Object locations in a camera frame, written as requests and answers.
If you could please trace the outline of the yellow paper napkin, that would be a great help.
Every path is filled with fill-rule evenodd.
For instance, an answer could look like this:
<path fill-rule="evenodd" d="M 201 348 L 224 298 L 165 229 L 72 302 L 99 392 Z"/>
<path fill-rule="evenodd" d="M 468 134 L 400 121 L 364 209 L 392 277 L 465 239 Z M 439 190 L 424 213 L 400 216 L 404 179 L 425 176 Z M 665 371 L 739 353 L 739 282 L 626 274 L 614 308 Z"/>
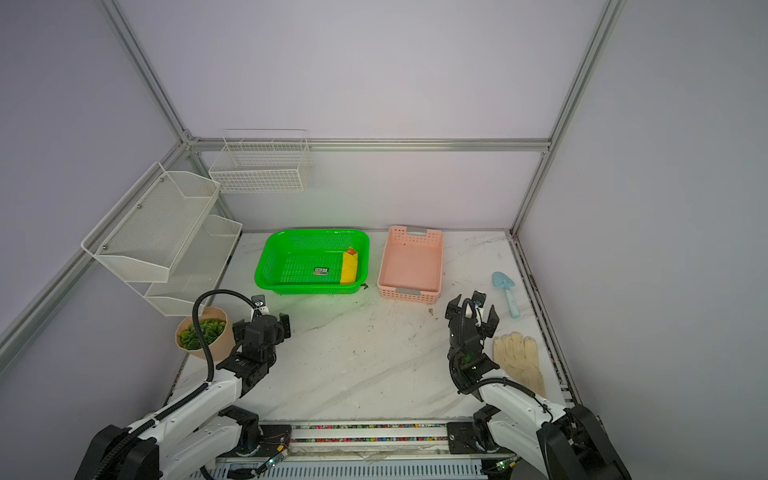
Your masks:
<path fill-rule="evenodd" d="M 342 253 L 342 264 L 340 283 L 342 285 L 350 285 L 356 282 L 359 265 L 359 254 L 350 255 L 344 251 Z"/>

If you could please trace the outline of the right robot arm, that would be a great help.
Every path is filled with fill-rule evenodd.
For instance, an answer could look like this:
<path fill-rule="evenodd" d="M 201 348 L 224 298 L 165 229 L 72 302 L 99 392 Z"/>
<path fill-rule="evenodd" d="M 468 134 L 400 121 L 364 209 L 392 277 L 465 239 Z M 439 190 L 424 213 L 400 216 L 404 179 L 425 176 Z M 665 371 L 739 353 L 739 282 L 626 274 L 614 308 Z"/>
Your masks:
<path fill-rule="evenodd" d="M 499 317 L 486 296 L 449 301 L 450 378 L 482 402 L 472 420 L 477 449 L 506 449 L 550 479 L 627 479 L 629 470 L 596 416 L 582 405 L 546 398 L 538 344 L 519 332 L 497 336 Z"/>

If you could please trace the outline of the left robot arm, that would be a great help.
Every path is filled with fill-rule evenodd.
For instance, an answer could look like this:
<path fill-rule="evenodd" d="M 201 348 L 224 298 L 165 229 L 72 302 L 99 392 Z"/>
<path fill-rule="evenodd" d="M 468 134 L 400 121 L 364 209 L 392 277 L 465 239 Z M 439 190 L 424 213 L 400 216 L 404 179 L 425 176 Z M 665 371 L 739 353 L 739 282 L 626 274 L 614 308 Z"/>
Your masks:
<path fill-rule="evenodd" d="M 236 347 L 203 381 L 170 405 L 127 427 L 109 425 L 92 439 L 77 479 L 184 479 L 223 454 L 271 457 L 287 449 L 288 427 L 264 430 L 235 402 L 276 363 L 291 337 L 286 314 L 260 315 L 236 328 Z"/>

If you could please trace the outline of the beige work glove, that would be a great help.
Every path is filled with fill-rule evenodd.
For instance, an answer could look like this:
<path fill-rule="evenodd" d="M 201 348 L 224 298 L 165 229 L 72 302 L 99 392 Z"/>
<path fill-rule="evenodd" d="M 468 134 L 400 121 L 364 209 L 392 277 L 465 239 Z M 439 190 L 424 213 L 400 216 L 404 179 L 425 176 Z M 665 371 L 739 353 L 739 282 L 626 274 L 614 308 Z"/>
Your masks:
<path fill-rule="evenodd" d="M 493 341 L 493 360 L 517 383 L 538 396 L 546 396 L 538 344 L 533 337 L 520 332 L 496 337 Z"/>

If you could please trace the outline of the light blue garden trowel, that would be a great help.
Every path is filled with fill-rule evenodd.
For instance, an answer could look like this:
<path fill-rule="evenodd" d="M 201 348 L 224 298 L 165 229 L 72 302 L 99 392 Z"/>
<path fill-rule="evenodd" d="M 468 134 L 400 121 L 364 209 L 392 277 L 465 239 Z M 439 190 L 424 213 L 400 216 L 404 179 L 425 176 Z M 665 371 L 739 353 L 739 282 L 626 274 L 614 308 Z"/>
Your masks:
<path fill-rule="evenodd" d="M 503 272 L 496 271 L 492 274 L 492 282 L 496 288 L 504 293 L 511 317 L 513 319 L 519 319 L 521 317 L 521 312 L 513 293 L 515 287 L 514 281 Z"/>

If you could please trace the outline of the potted green succulent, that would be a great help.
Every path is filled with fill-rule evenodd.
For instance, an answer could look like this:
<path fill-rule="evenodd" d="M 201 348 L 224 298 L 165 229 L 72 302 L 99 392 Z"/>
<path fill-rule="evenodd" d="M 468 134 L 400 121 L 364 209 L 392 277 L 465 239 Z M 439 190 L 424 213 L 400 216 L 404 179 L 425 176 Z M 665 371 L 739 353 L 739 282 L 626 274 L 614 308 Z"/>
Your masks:
<path fill-rule="evenodd" d="M 216 307 L 206 307 L 199 315 L 199 325 L 202 337 L 207 344 L 213 361 L 219 363 L 229 356 L 235 346 L 233 324 L 227 313 Z M 186 317 L 177 327 L 175 342 L 178 348 L 198 357 L 205 358 L 191 316 Z"/>

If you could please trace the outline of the pink plastic basket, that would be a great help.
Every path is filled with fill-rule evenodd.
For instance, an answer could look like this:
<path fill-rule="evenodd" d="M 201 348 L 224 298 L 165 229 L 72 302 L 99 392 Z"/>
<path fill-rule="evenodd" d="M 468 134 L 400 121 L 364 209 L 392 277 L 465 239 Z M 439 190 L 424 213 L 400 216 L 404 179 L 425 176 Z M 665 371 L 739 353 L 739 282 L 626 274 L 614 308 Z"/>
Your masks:
<path fill-rule="evenodd" d="M 444 233 L 421 227 L 392 226 L 377 286 L 383 298 L 432 305 L 440 297 Z"/>

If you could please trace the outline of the green plastic basket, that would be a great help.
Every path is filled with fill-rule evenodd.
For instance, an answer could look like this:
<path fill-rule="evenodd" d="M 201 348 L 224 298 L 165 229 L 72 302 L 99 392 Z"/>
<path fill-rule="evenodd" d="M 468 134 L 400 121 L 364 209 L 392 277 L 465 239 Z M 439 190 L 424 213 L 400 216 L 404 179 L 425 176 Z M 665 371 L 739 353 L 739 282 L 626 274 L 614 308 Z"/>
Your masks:
<path fill-rule="evenodd" d="M 340 283 L 342 253 L 359 254 L 356 282 Z M 254 273 L 255 284 L 279 295 L 354 294 L 366 282 L 370 238 L 356 229 L 290 229 L 272 234 Z"/>

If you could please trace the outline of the white mesh two-tier shelf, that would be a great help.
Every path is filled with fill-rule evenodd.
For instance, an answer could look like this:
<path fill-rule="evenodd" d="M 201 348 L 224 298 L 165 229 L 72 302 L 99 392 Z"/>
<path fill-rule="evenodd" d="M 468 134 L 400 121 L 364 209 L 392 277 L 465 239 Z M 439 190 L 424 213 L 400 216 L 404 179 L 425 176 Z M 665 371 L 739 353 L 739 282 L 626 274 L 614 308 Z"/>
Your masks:
<path fill-rule="evenodd" d="M 215 212 L 220 184 L 152 165 L 81 248 L 165 317 L 216 288 L 242 224 Z"/>

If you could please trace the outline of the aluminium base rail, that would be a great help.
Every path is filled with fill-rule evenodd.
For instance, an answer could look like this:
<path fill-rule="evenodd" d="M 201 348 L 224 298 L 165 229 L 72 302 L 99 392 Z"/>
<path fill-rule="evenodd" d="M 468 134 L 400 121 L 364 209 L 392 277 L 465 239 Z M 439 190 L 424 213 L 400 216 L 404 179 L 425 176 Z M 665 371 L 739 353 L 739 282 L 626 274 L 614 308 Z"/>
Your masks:
<path fill-rule="evenodd" d="M 522 458 L 481 449 L 472 422 L 266 421 L 250 454 L 225 453 L 193 479 L 509 479 Z"/>

